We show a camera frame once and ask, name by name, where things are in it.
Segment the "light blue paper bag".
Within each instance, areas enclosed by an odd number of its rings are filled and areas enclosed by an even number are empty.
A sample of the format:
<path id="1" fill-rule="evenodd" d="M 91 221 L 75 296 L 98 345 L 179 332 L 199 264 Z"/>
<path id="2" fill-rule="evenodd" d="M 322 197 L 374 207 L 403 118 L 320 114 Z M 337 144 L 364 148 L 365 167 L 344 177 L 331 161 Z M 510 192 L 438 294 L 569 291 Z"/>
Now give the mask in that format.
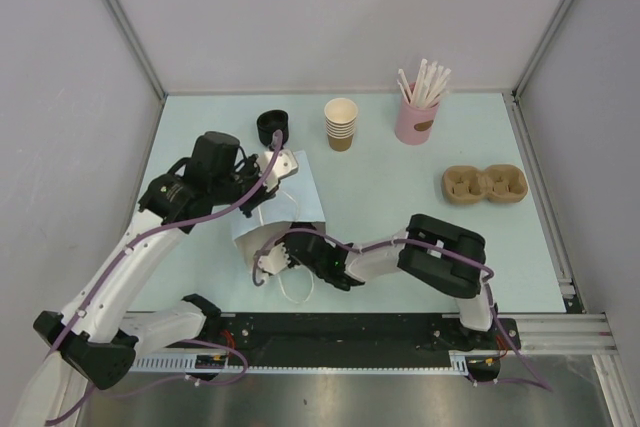
<path id="1" fill-rule="evenodd" d="M 254 255 L 270 237 L 290 229 L 294 223 L 309 224 L 322 232 L 326 230 L 326 219 L 308 156 L 303 150 L 293 153 L 299 170 L 281 181 L 273 199 L 257 207 L 249 218 L 238 211 L 231 213 L 231 237 L 249 270 L 251 280 L 254 280 Z M 304 304 L 311 298 L 311 293 L 299 298 L 290 296 L 285 290 L 282 274 L 289 269 L 268 277 L 265 282 L 276 280 L 285 299 L 296 305 Z"/>

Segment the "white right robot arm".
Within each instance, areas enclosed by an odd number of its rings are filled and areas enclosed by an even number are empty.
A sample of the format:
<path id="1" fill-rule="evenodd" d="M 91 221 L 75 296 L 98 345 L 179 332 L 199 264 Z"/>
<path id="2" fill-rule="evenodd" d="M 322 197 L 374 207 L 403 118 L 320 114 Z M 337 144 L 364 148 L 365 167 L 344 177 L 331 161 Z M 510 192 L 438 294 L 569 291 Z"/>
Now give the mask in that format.
<path id="1" fill-rule="evenodd" d="M 373 243 L 345 244 L 294 224 L 278 244 L 293 264 L 343 291 L 384 275 L 407 274 L 456 301 L 469 346 L 484 348 L 497 336 L 487 287 L 493 271 L 486 266 L 486 240 L 474 231 L 415 214 L 405 229 Z"/>

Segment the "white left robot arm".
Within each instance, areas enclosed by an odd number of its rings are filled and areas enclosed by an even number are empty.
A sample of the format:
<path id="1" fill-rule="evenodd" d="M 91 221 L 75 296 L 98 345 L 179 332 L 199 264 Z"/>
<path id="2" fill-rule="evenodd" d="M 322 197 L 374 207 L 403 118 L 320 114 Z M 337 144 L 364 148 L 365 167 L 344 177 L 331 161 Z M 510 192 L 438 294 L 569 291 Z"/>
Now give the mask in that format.
<path id="1" fill-rule="evenodd" d="M 274 197 L 277 153 L 247 156 L 239 140 L 208 131 L 190 156 L 150 182 L 113 253 L 61 312 L 42 312 L 36 332 L 53 353 L 96 388 L 115 386 L 134 361 L 175 343 L 207 347 L 221 334 L 215 305 L 199 295 L 172 309 L 123 319 L 162 260 L 193 230 L 235 209 L 251 210 Z"/>

